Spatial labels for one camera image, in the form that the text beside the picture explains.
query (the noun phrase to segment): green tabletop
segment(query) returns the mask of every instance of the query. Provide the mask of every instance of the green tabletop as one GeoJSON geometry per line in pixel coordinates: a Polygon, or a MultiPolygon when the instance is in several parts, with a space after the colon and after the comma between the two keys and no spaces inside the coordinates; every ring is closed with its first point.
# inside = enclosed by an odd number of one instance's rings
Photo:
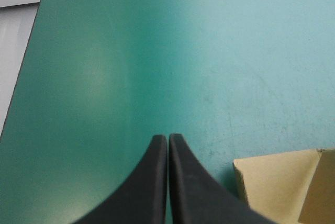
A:
{"type": "Polygon", "coordinates": [[[0,223],[74,221],[158,133],[183,133],[232,192],[234,158],[334,146],[334,4],[41,0],[0,143],[0,223]]]}

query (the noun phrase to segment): cardboard box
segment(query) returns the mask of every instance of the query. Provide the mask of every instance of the cardboard box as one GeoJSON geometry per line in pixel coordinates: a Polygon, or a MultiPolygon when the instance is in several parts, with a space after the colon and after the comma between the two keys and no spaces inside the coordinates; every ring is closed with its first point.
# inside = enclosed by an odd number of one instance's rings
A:
{"type": "Polygon", "coordinates": [[[335,223],[335,149],[286,152],[233,162],[239,196],[282,224],[335,223]]]}

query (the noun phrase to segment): green table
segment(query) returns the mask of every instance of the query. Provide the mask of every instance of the green table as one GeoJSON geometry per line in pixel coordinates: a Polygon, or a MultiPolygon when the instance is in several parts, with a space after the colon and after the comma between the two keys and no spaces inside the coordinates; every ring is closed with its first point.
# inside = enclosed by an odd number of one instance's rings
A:
{"type": "Polygon", "coordinates": [[[182,132],[232,192],[234,158],[334,146],[334,2],[42,0],[0,143],[0,222],[74,221],[157,133],[182,132]]]}

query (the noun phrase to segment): black plastic part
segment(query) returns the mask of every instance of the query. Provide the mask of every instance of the black plastic part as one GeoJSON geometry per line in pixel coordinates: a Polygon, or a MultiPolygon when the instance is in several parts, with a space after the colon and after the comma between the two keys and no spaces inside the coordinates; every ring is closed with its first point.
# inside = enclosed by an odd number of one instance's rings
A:
{"type": "Polygon", "coordinates": [[[75,224],[164,223],[166,164],[166,138],[154,136],[143,158],[125,182],[75,224]]]}
{"type": "Polygon", "coordinates": [[[270,224],[202,167],[183,136],[170,135],[169,186],[174,224],[270,224]]]}

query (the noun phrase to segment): gray floor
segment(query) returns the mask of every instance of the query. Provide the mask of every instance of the gray floor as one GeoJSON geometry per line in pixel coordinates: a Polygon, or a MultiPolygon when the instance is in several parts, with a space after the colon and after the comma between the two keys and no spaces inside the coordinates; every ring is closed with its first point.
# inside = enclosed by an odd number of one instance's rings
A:
{"type": "Polygon", "coordinates": [[[38,4],[0,8],[0,132],[38,4]]]}

